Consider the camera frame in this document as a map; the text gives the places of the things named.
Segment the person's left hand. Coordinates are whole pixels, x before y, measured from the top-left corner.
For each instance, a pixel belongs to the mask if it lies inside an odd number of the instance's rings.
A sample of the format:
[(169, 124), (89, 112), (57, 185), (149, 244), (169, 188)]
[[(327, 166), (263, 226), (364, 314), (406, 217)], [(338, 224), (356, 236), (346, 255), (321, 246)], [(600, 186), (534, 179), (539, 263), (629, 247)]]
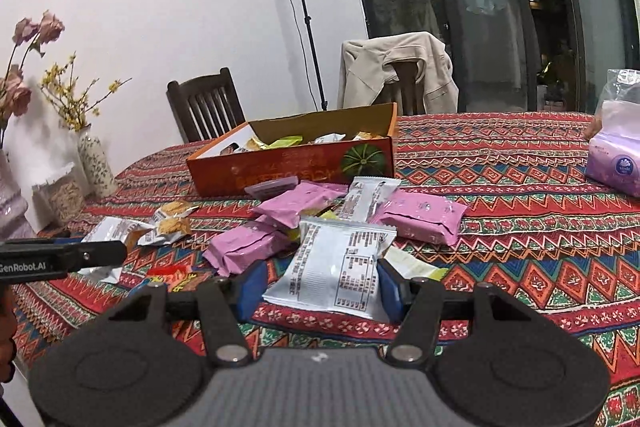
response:
[(8, 383), (15, 371), (13, 361), (16, 355), (14, 343), (16, 329), (13, 294), (9, 286), (2, 286), (0, 315), (0, 381), (2, 384)]

